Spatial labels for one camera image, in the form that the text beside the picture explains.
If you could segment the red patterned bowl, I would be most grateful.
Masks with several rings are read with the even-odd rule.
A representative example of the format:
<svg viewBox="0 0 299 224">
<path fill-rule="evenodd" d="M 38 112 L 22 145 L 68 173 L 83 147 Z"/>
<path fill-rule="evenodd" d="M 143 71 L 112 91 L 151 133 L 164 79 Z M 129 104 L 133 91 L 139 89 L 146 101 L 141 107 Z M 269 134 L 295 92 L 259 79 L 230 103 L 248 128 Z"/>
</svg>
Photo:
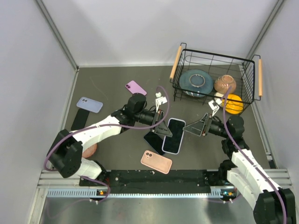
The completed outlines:
<svg viewBox="0 0 299 224">
<path fill-rule="evenodd" d="M 82 157 L 83 158 L 89 158 L 91 157 L 97 150 L 97 144 L 94 144 L 92 146 L 90 146 L 89 148 L 87 148 L 83 153 L 82 153 Z"/>
</svg>

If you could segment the dark blue phone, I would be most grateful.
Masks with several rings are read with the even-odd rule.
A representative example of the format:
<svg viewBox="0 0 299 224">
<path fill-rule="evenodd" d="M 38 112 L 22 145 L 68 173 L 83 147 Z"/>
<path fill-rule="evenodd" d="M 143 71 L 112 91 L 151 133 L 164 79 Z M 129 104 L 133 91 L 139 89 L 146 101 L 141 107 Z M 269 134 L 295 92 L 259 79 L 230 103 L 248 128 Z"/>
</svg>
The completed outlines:
<svg viewBox="0 0 299 224">
<path fill-rule="evenodd" d="M 159 155 L 165 154 L 162 151 L 163 140 L 159 135 L 150 131 L 143 138 Z"/>
</svg>

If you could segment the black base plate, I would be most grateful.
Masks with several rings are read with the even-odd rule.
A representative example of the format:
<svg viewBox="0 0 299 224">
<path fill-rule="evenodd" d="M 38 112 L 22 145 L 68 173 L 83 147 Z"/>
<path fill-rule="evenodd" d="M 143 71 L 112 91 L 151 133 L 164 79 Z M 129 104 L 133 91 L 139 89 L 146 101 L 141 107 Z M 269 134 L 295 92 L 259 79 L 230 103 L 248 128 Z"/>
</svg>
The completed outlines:
<svg viewBox="0 0 299 224">
<path fill-rule="evenodd" d="M 217 171 L 207 170 L 171 170 L 168 174 L 154 170 L 111 170 L 101 175 L 99 180 L 109 185 L 111 193 L 235 191 L 234 186 L 218 178 Z"/>
</svg>

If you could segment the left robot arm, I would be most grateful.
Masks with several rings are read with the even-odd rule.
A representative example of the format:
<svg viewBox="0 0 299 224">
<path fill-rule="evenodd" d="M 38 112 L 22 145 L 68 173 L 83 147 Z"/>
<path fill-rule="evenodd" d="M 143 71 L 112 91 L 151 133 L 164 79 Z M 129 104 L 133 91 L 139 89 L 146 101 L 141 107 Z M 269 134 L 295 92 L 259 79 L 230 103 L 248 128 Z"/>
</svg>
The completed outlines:
<svg viewBox="0 0 299 224">
<path fill-rule="evenodd" d="M 102 140 L 134 129 L 136 122 L 145 125 L 145 129 L 154 133 L 172 137 L 164 121 L 164 112 L 159 109 L 160 105 L 167 103 L 168 97 L 157 93 L 154 109 L 147 110 L 146 97 L 135 93 L 121 109 L 114 111 L 104 120 L 80 130 L 60 131 L 45 161 L 50 162 L 63 178 L 84 176 L 94 184 L 101 185 L 106 179 L 105 169 L 98 162 L 83 158 L 83 152 Z"/>
</svg>

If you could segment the pink phone case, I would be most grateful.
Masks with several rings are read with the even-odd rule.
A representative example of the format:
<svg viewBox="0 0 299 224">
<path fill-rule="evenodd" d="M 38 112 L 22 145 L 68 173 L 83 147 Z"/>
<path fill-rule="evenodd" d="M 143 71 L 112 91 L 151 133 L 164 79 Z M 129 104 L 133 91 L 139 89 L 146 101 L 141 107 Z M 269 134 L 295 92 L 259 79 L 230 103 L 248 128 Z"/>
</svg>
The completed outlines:
<svg viewBox="0 0 299 224">
<path fill-rule="evenodd" d="M 146 150 L 141 158 L 141 164 L 160 173 L 168 174 L 172 166 L 172 160 Z"/>
</svg>

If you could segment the lavender case at left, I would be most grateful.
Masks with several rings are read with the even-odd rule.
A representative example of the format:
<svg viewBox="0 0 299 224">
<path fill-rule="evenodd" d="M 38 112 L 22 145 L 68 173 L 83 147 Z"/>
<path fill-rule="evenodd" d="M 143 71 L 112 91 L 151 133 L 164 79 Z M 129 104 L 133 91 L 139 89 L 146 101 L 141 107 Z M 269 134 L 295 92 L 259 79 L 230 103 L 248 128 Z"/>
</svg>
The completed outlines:
<svg viewBox="0 0 299 224">
<path fill-rule="evenodd" d="M 90 98 L 82 97 L 77 102 L 76 106 L 89 112 L 99 113 L 103 107 L 103 103 Z"/>
</svg>

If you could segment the brown ceramic bowl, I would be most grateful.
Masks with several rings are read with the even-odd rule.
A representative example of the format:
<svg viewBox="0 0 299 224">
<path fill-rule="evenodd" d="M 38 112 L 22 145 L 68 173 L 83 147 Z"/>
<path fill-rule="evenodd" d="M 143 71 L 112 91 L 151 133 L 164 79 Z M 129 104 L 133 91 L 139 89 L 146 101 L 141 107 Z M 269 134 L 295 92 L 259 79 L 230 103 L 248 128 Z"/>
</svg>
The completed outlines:
<svg viewBox="0 0 299 224">
<path fill-rule="evenodd" d="M 230 89 L 229 93 L 232 94 L 236 90 L 236 81 L 231 75 L 223 75 L 215 81 L 214 88 L 221 94 L 225 94 Z"/>
</svg>

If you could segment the yellow bowl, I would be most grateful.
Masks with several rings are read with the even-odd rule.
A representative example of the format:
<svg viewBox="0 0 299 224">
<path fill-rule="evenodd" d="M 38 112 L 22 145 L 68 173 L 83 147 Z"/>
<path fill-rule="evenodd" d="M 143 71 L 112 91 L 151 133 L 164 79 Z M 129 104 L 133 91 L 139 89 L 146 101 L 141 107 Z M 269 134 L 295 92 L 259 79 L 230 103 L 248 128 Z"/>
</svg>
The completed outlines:
<svg viewBox="0 0 299 224">
<path fill-rule="evenodd" d="M 225 111 L 230 114 L 240 114 L 243 111 L 244 105 L 242 99 L 235 95 L 229 94 L 225 106 Z"/>
</svg>

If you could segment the magenta phone case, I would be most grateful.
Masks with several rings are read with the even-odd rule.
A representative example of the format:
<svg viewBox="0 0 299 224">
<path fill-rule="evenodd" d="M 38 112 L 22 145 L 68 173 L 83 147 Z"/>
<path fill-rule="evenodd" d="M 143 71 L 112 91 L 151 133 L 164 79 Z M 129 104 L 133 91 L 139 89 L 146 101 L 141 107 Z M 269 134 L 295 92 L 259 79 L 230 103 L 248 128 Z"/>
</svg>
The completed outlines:
<svg viewBox="0 0 299 224">
<path fill-rule="evenodd" d="M 125 85 L 125 87 L 132 94 L 140 93 L 140 94 L 145 95 L 145 96 L 147 95 L 147 92 L 137 82 L 135 82 L 134 80 L 128 82 Z"/>
</svg>

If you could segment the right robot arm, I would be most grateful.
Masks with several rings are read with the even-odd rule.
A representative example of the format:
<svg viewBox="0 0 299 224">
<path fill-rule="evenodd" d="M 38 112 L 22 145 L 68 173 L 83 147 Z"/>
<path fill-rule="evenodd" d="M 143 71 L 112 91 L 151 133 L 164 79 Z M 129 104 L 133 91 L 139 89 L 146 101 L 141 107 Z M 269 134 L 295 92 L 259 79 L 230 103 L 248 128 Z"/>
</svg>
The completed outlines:
<svg viewBox="0 0 299 224">
<path fill-rule="evenodd" d="M 223 138 L 221 145 L 228 159 L 220 164 L 211 183 L 234 185 L 253 210 L 257 224 L 295 224 L 295 196 L 290 189 L 279 186 L 254 158 L 243 133 L 244 120 L 232 115 L 226 123 L 205 114 L 183 129 L 197 136 L 214 134 Z"/>
</svg>

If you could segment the blue ceramic plate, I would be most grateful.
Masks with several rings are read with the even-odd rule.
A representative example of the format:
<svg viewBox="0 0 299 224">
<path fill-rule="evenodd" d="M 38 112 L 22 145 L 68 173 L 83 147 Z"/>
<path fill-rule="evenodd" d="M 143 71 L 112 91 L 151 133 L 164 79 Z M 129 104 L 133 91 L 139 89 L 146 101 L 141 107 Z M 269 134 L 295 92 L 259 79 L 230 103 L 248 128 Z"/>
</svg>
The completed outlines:
<svg viewBox="0 0 299 224">
<path fill-rule="evenodd" d="M 214 88 L 212 77 L 203 70 L 188 70 L 179 79 L 183 92 L 192 97 L 205 97 Z"/>
</svg>

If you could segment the white small dish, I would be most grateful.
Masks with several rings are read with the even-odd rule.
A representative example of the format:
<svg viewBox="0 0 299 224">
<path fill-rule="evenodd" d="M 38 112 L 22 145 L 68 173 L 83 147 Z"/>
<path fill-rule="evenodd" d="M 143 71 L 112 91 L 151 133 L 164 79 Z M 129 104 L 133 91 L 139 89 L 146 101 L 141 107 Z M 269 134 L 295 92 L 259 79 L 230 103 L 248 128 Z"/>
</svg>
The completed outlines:
<svg viewBox="0 0 299 224">
<path fill-rule="evenodd" d="M 221 93 L 219 93 L 219 92 L 216 92 L 215 94 L 214 94 L 214 98 L 215 99 L 222 99 L 223 98 L 223 94 L 221 94 Z"/>
</svg>

